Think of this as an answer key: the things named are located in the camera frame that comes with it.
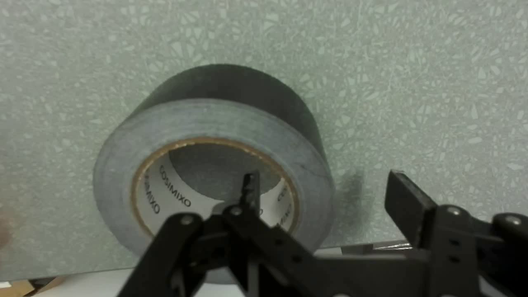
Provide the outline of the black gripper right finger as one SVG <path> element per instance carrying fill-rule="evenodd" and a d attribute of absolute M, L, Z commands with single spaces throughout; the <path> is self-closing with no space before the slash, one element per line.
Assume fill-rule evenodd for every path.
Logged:
<path fill-rule="evenodd" d="M 528 216 L 482 220 L 436 202 L 403 171 L 390 171 L 385 209 L 415 249 L 428 250 L 430 297 L 528 297 Z"/>

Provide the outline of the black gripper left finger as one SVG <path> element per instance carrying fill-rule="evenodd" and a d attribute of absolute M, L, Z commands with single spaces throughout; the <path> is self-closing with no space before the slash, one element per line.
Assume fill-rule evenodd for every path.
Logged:
<path fill-rule="evenodd" d="M 195 297 L 225 268 L 245 297 L 317 297 L 314 257 L 283 227 L 260 217 L 261 176 L 246 173 L 241 196 L 222 212 L 172 214 L 118 297 Z"/>

